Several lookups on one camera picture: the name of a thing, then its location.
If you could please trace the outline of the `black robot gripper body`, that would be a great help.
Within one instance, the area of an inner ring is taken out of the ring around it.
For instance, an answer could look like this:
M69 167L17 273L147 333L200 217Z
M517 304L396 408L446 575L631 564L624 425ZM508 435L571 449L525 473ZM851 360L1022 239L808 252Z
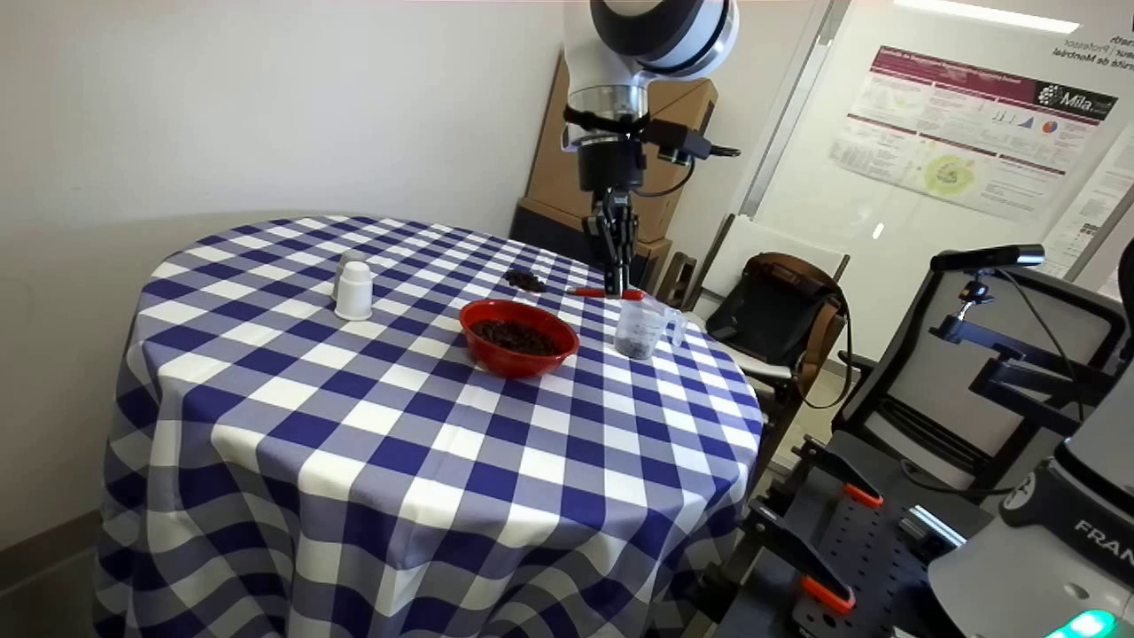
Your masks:
M647 181L647 154L631 138L593 138L579 145L579 184L593 194L634 192Z

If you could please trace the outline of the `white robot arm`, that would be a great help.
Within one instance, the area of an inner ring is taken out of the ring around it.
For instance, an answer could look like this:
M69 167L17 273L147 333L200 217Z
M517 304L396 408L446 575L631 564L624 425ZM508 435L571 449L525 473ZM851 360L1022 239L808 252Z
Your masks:
M738 0L566 0L563 6L563 151L579 156L579 181L593 194L586 239L604 269L604 294L624 297L634 266L634 192L647 151L694 167L726 156L703 130L650 110L654 82L713 80L742 31Z

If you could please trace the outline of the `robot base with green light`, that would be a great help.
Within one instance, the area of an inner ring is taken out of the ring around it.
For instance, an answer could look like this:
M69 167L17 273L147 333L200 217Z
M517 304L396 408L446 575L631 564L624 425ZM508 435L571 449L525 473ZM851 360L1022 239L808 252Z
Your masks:
M966 638L1134 636L1134 369L929 588Z

